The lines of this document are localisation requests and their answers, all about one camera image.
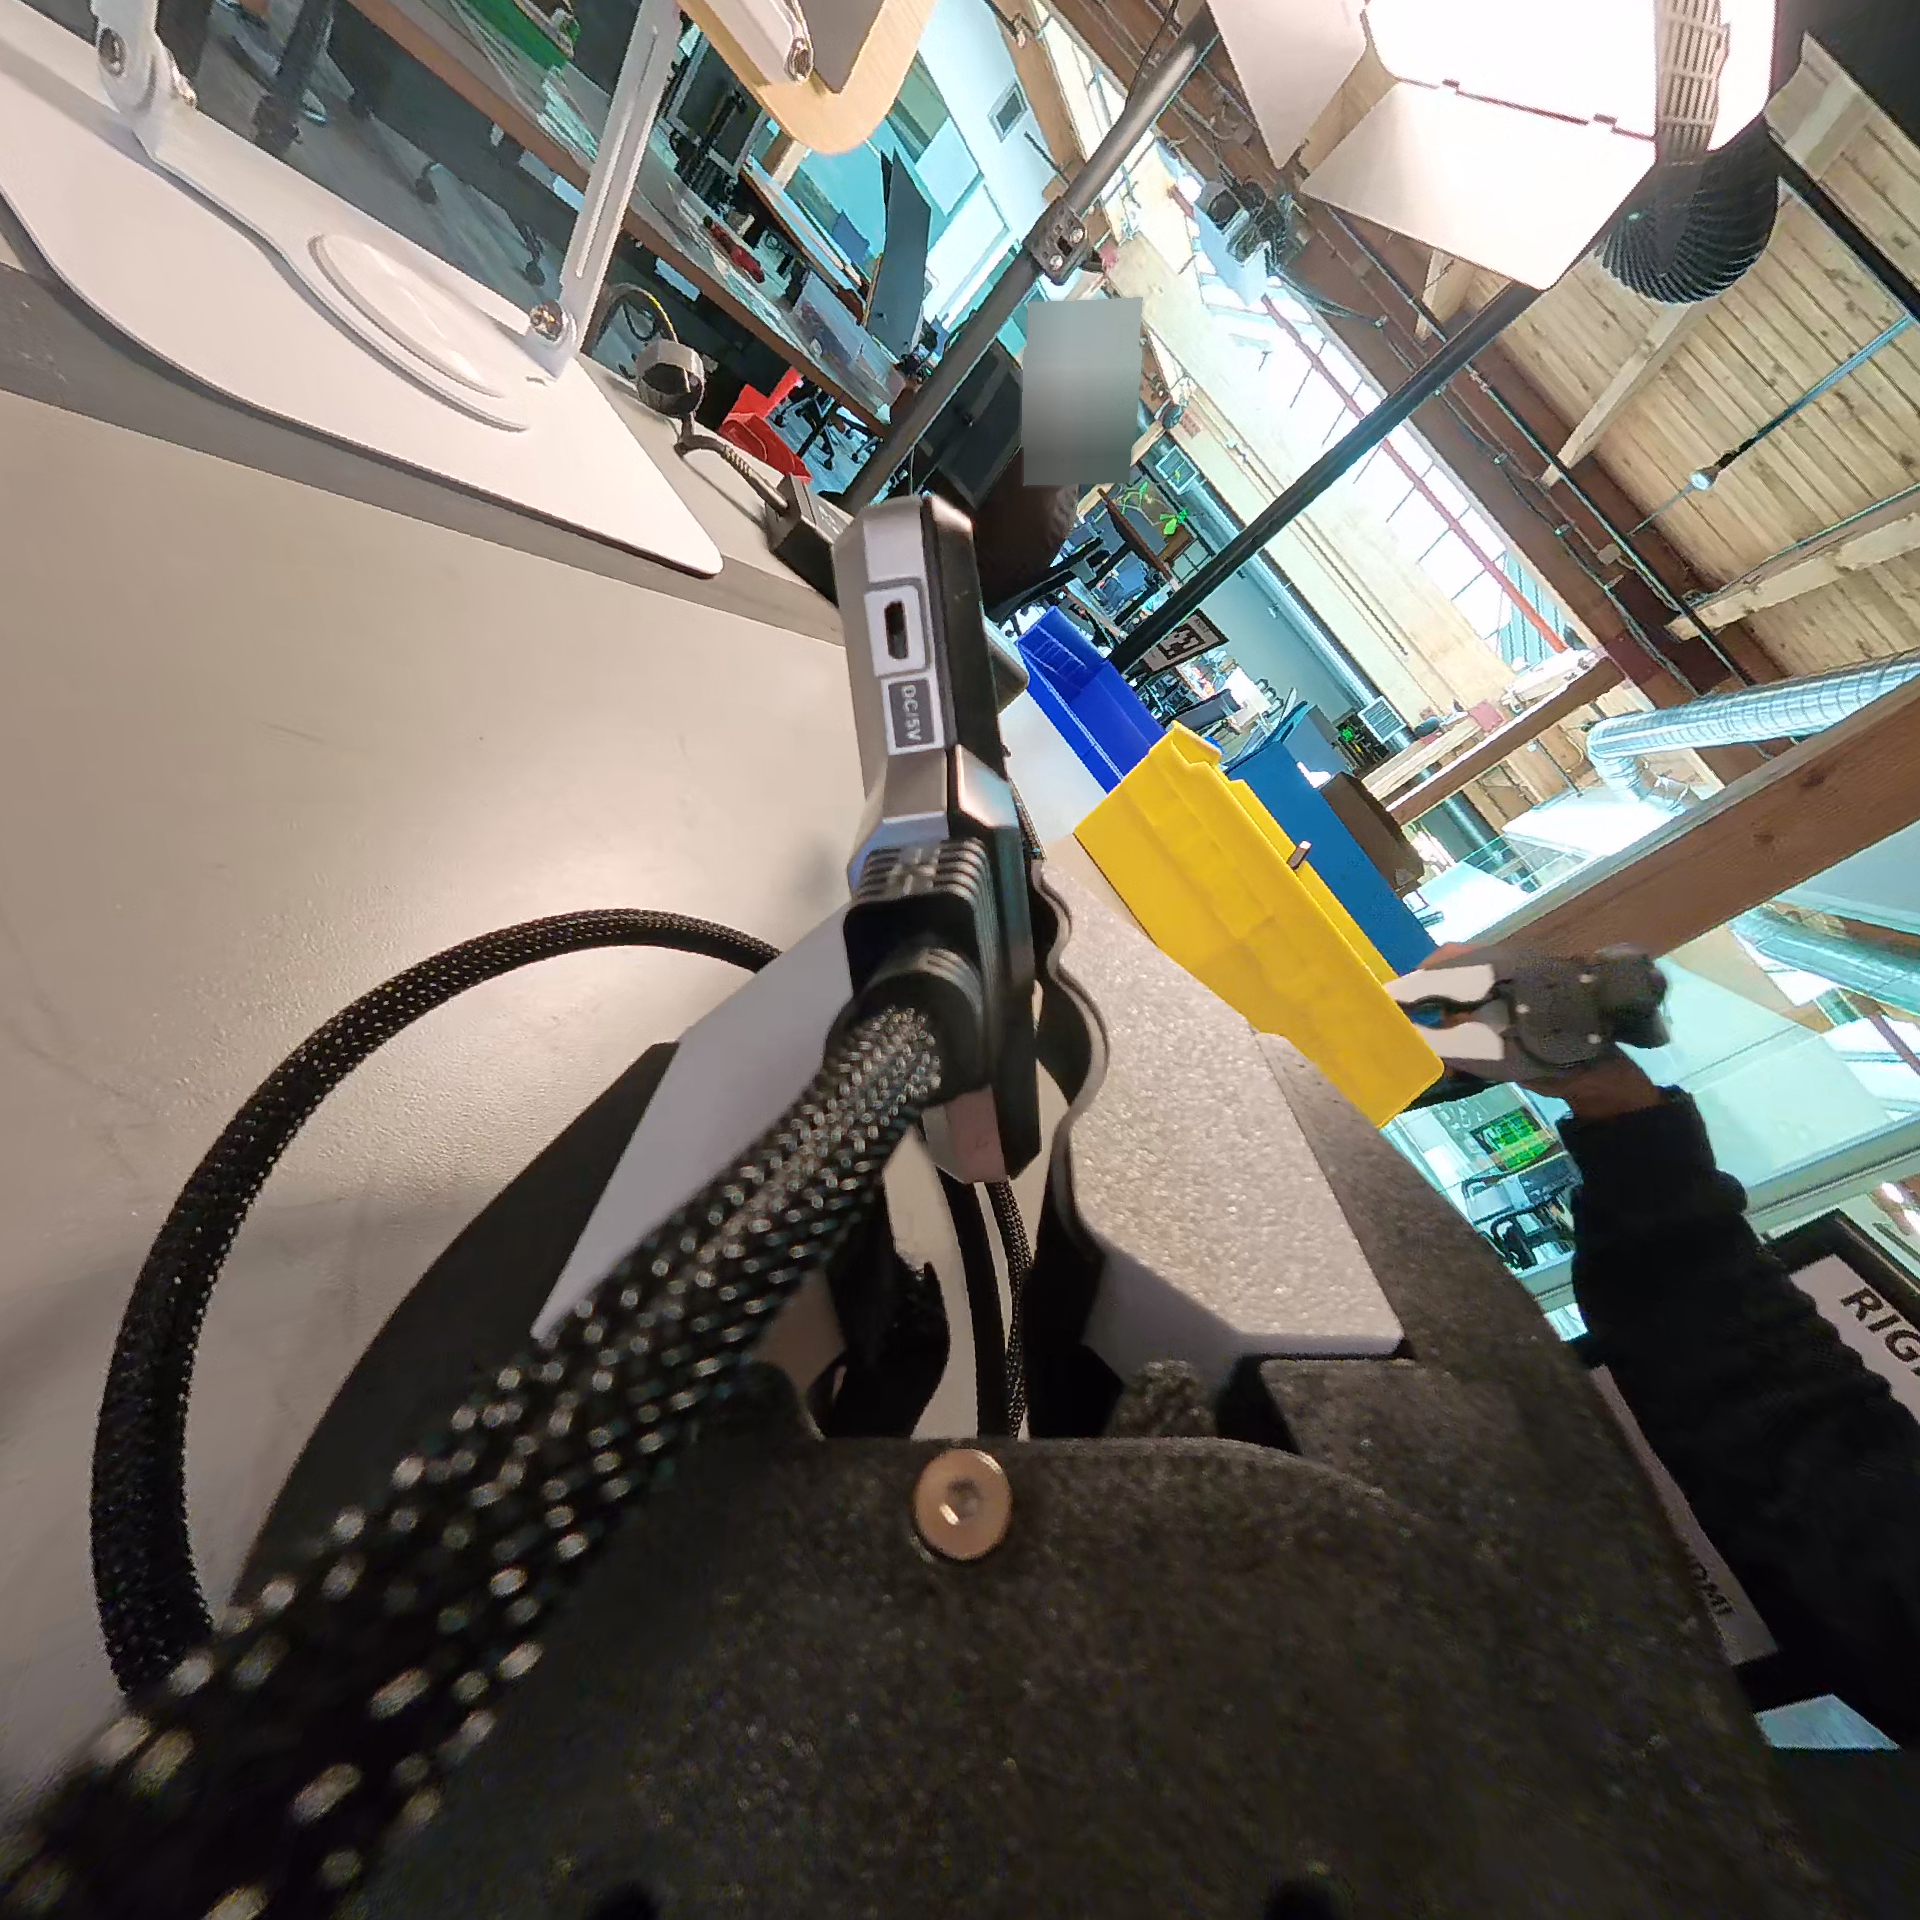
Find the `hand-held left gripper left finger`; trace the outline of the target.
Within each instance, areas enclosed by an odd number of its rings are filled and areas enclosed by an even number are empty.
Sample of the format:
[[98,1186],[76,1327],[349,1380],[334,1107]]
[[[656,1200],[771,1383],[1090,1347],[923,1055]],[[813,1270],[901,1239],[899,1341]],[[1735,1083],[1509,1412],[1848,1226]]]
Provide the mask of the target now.
[[[835,908],[682,1037],[534,1316],[536,1336],[557,1333],[595,1282],[805,1091],[851,997],[846,917]],[[773,1359],[803,1388],[816,1386],[829,1359],[876,1365],[894,1311],[896,1256],[883,1234],[855,1251],[839,1279],[808,1279],[774,1311]]]

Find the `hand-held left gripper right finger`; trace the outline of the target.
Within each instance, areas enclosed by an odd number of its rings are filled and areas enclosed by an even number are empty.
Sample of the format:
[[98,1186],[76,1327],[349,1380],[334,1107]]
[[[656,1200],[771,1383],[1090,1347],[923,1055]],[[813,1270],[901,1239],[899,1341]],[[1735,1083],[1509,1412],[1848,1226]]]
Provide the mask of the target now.
[[1287,1042],[1170,960],[1087,862],[1036,868],[1044,1180],[1030,1429],[1099,1432],[1178,1362],[1384,1359],[1403,1327],[1315,1157]]

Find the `large yellow plastic bin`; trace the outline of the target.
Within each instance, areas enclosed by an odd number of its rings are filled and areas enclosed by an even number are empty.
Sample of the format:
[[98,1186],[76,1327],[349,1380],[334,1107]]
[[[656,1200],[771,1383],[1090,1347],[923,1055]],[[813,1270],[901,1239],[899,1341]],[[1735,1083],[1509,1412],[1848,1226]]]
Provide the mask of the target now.
[[1206,741],[1165,731],[1075,839],[1170,960],[1294,1045],[1371,1125],[1440,1085],[1381,950]]

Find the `person's right forearm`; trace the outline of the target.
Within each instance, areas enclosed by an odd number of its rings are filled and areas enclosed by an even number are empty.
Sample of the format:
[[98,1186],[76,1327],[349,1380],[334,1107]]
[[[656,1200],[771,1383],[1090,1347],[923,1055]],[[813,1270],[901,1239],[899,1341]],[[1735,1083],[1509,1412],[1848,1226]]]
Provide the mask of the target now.
[[1915,1419],[1746,1222],[1690,1094],[1560,1119],[1574,1303],[1656,1458],[1755,1600],[1915,1654]]

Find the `person's right hand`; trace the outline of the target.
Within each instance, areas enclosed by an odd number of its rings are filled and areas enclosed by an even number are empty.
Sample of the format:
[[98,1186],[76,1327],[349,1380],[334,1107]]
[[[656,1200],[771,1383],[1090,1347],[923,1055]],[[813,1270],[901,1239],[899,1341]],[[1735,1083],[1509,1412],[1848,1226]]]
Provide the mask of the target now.
[[1610,1052],[1595,1062],[1556,1074],[1547,1094],[1563,1102],[1580,1123],[1604,1123],[1662,1109],[1667,1091],[1631,1059]]

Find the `blue plastic bin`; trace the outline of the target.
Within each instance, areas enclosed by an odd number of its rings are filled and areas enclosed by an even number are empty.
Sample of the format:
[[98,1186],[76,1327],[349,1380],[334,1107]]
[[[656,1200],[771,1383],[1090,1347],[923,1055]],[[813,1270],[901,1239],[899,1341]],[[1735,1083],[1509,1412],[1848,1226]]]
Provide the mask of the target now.
[[1048,608],[1018,638],[1026,690],[1102,794],[1163,739],[1163,724],[1070,616]]
[[1381,950],[1389,976],[1427,960],[1432,938],[1408,906],[1427,863],[1356,774],[1316,708],[1301,707],[1285,722],[1262,726],[1224,758],[1223,772],[1243,783],[1292,842],[1307,844],[1304,867]]

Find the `wooden beam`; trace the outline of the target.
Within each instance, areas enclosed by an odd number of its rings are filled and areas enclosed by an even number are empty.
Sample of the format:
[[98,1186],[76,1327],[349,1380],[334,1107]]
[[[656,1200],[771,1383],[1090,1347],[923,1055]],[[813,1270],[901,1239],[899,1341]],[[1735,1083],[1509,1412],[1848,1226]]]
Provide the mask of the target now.
[[1917,818],[1917,682],[1842,724],[1794,741],[1755,772],[1675,811],[1469,943],[1664,955]]

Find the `black framed label sign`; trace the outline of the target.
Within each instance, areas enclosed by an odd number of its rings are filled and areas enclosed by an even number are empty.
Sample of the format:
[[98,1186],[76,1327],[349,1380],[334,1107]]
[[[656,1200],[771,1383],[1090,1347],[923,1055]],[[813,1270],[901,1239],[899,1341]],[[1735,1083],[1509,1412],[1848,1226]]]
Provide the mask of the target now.
[[1909,1268],[1842,1212],[1772,1234],[1766,1248],[1839,1343],[1917,1419],[1917,1284]]

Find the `monitor screen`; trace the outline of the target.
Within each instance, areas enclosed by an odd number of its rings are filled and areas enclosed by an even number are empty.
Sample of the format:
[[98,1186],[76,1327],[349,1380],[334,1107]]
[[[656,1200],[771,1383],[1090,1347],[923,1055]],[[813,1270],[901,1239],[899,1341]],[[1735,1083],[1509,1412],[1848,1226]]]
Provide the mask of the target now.
[[1664,1510],[1671,1534],[1683,1550],[1687,1571],[1694,1576],[1696,1595],[1702,1600],[1708,1618],[1714,1624],[1725,1661],[1735,1668],[1746,1668],[1774,1656],[1781,1647],[1772,1636],[1766,1620],[1749,1598],[1741,1579],[1733,1573],[1708,1535],[1704,1527],[1701,1527],[1696,1510],[1677,1482],[1652,1451],[1611,1372],[1604,1365],[1597,1365],[1589,1372],[1589,1378],[1595,1386],[1599,1400],[1610,1408],[1628,1451],[1639,1462],[1650,1493]]

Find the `black metal pole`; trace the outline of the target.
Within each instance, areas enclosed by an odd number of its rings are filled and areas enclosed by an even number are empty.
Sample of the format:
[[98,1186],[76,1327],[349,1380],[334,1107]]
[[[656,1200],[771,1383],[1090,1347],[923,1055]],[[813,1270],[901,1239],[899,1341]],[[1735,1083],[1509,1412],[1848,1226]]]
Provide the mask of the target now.
[[1299,477],[1259,509],[1235,540],[1218,548],[1162,608],[1134,624],[1110,648],[1110,666],[1134,674],[1146,655],[1195,614],[1212,592],[1227,582],[1245,562],[1259,556],[1271,538],[1292,526],[1318,495],[1391,436],[1418,408],[1440,395],[1453,374],[1503,333],[1525,314],[1539,290],[1509,283],[1469,319],[1450,333],[1438,349],[1411,370],[1403,381],[1381,398],[1378,406],[1359,415],[1341,438],[1323,450]]

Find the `red plastic bin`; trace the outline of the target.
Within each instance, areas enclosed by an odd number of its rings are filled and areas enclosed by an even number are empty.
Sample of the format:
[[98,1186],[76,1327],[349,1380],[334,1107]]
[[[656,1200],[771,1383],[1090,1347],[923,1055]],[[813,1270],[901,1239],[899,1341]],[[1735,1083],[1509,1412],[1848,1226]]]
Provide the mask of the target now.
[[782,438],[773,421],[778,404],[789,399],[798,386],[799,372],[796,367],[789,367],[771,394],[742,386],[717,426],[717,436],[779,475],[805,475],[808,470],[805,459]]

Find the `black headset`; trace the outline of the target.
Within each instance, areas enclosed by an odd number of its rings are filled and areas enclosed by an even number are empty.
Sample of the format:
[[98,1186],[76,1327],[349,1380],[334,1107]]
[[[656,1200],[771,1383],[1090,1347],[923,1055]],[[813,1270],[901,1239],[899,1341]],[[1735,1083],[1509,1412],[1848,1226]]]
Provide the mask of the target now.
[[632,386],[639,402],[676,429],[678,456],[706,452],[738,474],[762,506],[779,509],[784,492],[773,466],[741,447],[731,438],[698,422],[698,406],[704,398],[704,358],[676,339],[653,335],[639,347],[632,360]]

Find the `grey metal pole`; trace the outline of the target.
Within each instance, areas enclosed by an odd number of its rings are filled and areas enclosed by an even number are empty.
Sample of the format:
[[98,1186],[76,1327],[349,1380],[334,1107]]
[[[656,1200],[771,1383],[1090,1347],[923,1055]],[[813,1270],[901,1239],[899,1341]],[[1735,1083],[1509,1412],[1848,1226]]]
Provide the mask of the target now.
[[1087,258],[1087,222],[1094,206],[1114,187],[1122,165],[1155,133],[1163,110],[1202,66],[1216,43],[1210,7],[1200,7],[1170,43],[1165,58],[1143,71],[1126,92],[1122,108],[1098,142],[1092,155],[1070,178],[1062,195],[1046,204],[1032,222],[1014,258],[997,276],[972,318],[949,339],[940,364],[912,395],[901,398],[876,452],[860,466],[839,507],[856,514],[874,506],[887,482],[902,468],[915,447],[938,422],[949,398],[957,394],[973,365],[995,347],[1002,327],[1032,294],[1039,280],[1064,286]]

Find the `white hanging light panel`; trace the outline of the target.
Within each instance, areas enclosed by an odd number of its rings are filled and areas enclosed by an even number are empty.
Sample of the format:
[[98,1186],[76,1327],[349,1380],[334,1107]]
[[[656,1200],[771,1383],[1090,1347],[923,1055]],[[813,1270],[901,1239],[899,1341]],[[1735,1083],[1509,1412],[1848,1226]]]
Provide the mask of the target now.
[[1656,303],[1738,280],[1775,206],[1772,2],[1227,2],[1212,7],[1280,160],[1373,58],[1382,95],[1303,191],[1551,287],[1583,253]]

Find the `silver air duct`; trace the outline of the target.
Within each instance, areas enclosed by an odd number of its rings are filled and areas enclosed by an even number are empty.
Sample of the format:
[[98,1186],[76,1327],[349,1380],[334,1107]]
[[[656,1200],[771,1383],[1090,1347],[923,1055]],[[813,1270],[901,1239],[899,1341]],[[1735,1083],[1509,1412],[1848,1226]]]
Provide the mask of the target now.
[[1814,735],[1915,677],[1917,654],[1888,655],[1805,679],[1702,694],[1674,708],[1610,716],[1589,728],[1586,756],[1604,783],[1652,799],[1660,786],[1643,772],[1643,762],[1652,754]]

